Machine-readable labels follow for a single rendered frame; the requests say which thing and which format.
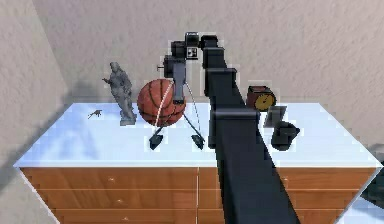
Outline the grey picture frame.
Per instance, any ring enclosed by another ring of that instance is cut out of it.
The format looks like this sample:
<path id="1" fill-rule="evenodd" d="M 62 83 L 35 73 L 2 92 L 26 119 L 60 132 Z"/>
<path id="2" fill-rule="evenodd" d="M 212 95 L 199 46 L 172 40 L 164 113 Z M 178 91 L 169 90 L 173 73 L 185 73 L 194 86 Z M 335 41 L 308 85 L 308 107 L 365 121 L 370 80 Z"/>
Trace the grey picture frame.
<path id="1" fill-rule="evenodd" d="M 286 106 L 271 106 L 264 121 L 264 128 L 274 128 L 277 123 L 283 120 L 287 107 Z"/>

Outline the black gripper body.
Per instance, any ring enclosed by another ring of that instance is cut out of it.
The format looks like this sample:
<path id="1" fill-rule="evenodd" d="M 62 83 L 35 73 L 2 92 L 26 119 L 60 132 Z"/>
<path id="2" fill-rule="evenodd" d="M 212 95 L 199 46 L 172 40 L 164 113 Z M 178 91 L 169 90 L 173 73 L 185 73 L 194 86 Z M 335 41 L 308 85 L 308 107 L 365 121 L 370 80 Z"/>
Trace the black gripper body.
<path id="1" fill-rule="evenodd" d="M 165 78 L 171 78 L 174 82 L 173 86 L 173 103 L 183 104 L 184 84 L 186 82 L 186 46 L 184 41 L 172 41 L 170 44 L 171 53 L 166 55 L 163 60 L 163 65 L 158 66 L 158 69 L 163 69 Z"/>

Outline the grey human figure statue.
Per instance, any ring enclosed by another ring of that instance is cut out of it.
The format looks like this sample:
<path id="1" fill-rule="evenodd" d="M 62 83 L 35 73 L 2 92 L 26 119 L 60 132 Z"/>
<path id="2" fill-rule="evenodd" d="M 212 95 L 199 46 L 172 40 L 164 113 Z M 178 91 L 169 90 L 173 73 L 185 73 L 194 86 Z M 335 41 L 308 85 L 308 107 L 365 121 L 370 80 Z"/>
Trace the grey human figure statue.
<path id="1" fill-rule="evenodd" d="M 111 94 L 120 107 L 120 125 L 134 125 L 137 115 L 132 106 L 132 83 L 118 62 L 111 62 L 110 68 L 110 77 L 103 78 L 103 81 L 110 86 Z"/>

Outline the wooden white-topped chest of drawers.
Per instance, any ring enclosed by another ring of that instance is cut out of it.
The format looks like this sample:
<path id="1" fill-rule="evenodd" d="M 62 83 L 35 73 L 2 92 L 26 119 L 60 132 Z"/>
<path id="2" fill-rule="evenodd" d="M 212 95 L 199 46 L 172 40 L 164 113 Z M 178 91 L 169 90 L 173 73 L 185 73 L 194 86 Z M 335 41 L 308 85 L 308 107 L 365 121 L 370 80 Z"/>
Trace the wooden white-topped chest of drawers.
<path id="1" fill-rule="evenodd" d="M 206 134 L 210 107 L 196 106 L 200 123 L 193 105 L 187 117 Z M 381 163 L 318 103 L 290 103 L 284 118 L 300 133 L 270 153 L 301 224 L 384 224 L 360 197 Z M 185 119 L 155 150 L 144 120 L 118 121 L 112 103 L 73 104 L 16 162 L 59 224 L 224 224 L 216 155 Z"/>

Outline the red-brown clock with yellow face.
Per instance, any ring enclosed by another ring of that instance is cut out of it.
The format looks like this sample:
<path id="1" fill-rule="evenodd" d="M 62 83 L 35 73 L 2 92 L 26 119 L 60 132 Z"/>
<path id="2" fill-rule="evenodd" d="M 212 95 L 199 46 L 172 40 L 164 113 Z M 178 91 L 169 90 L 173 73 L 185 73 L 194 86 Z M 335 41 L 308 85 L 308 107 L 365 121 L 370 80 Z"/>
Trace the red-brown clock with yellow face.
<path id="1" fill-rule="evenodd" d="M 249 86 L 246 105 L 249 108 L 267 112 L 271 106 L 275 106 L 277 99 L 272 90 L 267 86 Z"/>

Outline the black rounded object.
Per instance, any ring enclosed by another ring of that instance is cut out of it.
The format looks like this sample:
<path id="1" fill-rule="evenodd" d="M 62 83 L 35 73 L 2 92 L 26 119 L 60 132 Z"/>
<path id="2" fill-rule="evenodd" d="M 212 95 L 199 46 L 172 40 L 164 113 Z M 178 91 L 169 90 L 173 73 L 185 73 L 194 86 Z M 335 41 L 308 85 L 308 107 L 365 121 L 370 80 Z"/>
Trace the black rounded object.
<path id="1" fill-rule="evenodd" d="M 278 122 L 274 127 L 271 145 L 278 151 L 287 151 L 299 133 L 300 129 L 294 124 L 285 121 Z"/>

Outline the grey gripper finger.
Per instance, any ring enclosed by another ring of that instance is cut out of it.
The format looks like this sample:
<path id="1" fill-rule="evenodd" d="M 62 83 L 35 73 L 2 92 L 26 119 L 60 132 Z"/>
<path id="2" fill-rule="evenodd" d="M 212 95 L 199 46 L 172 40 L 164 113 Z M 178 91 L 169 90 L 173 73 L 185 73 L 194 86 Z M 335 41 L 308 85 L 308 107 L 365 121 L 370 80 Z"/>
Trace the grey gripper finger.
<path id="1" fill-rule="evenodd" d="M 186 85 L 186 87 L 188 89 L 188 92 L 189 92 L 189 94 L 191 96 L 191 99 L 192 99 L 192 104 L 193 104 L 195 115 L 196 115 L 196 118 L 197 118 L 197 123 L 200 123 L 200 118 L 199 118 L 199 114 L 198 114 L 198 111 L 197 111 L 197 106 L 196 106 L 196 102 L 195 102 L 192 90 L 191 90 L 191 88 L 190 88 L 188 83 L 185 83 L 185 85 Z M 193 142 L 195 143 L 195 145 L 200 150 L 202 150 L 204 148 L 205 139 L 201 135 L 201 126 L 195 127 L 195 125 L 191 122 L 191 120 L 186 115 L 183 115 L 183 117 L 185 118 L 185 120 L 187 121 L 189 126 L 194 130 L 194 134 L 191 136 Z"/>
<path id="2" fill-rule="evenodd" d="M 167 95 L 168 93 L 170 92 L 170 90 L 172 89 L 172 86 L 173 86 L 174 82 L 171 81 L 165 91 L 165 93 L 163 94 L 163 97 L 161 98 L 161 102 L 160 102 L 160 105 L 159 105 L 159 109 L 158 109 L 158 112 L 157 112 L 157 115 L 156 115 L 156 120 L 155 120 L 155 125 L 158 125 L 158 122 L 159 122 L 159 119 L 160 119 L 160 115 L 161 115 L 161 112 L 162 112 L 162 108 L 163 108 L 163 105 L 164 105 L 164 102 L 167 98 Z M 163 136 L 160 134 L 161 130 L 163 129 L 162 126 L 159 126 L 153 133 L 153 135 L 151 136 L 151 138 L 149 139 L 149 146 L 150 146 L 150 149 L 151 150 L 155 150 L 159 145 L 160 143 L 162 142 L 163 140 Z"/>

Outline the orange basketball with dark lines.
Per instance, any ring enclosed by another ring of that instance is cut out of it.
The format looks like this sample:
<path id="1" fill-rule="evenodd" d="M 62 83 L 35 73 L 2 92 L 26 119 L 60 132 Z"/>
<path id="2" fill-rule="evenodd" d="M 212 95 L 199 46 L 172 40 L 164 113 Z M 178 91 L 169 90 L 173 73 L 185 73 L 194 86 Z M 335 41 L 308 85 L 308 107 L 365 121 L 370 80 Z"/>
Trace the orange basketball with dark lines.
<path id="1" fill-rule="evenodd" d="M 168 79 L 148 82 L 139 92 L 137 107 L 141 117 L 150 125 L 161 127 L 175 124 L 183 115 L 186 103 L 173 102 L 173 87 Z"/>

